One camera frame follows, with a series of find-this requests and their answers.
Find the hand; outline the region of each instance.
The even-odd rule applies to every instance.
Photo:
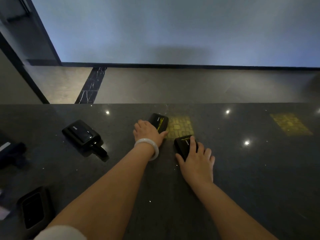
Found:
[[[214,181],[215,157],[211,156],[211,149],[207,148],[205,150],[202,143],[198,142],[198,147],[198,152],[196,152],[196,141],[194,136],[191,136],[190,151],[186,161],[180,154],[176,154],[182,176],[193,190],[205,183],[213,183]]]
[[[157,129],[149,121],[139,120],[138,123],[134,124],[134,128],[133,134],[135,141],[148,138],[154,141],[158,147],[161,146],[164,137],[168,134],[167,131],[159,134]]]

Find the black table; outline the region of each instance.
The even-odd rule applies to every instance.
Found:
[[[319,109],[303,103],[0,105],[1,130],[27,145],[30,162],[0,170],[6,189],[0,205],[12,209],[43,185],[60,212],[133,147],[138,119],[160,113],[181,121],[171,125],[180,128],[173,135],[189,119],[188,130],[216,157],[214,182],[266,229],[280,239],[320,239]],[[102,136],[106,162],[83,157],[62,135],[78,119]],[[0,238],[21,239],[20,227],[13,211],[0,221]],[[183,180],[168,138],[146,167],[124,239],[214,238],[214,223]]]

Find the bracelet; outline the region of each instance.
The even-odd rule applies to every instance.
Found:
[[[148,138],[142,138],[142,139],[138,140],[138,141],[134,144],[134,147],[135,147],[137,144],[141,143],[141,142],[146,142],[146,143],[149,143],[150,145],[153,146],[155,153],[154,153],[154,156],[153,156],[149,161],[155,160],[155,159],[158,157],[158,155],[159,155],[159,148],[158,148],[157,144],[156,144],[153,140],[150,140],[150,139],[148,139]]]

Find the forearm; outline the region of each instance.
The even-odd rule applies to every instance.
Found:
[[[71,202],[50,223],[69,225],[88,239],[121,239],[154,149],[138,144],[117,165]]]
[[[194,188],[225,239],[276,239],[213,183]]]

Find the person's right arm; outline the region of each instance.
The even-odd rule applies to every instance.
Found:
[[[184,161],[176,154],[181,173],[194,193],[210,213],[219,234],[225,239],[277,239],[256,220],[242,210],[230,197],[213,183],[214,156],[211,149],[190,138],[190,152]]]

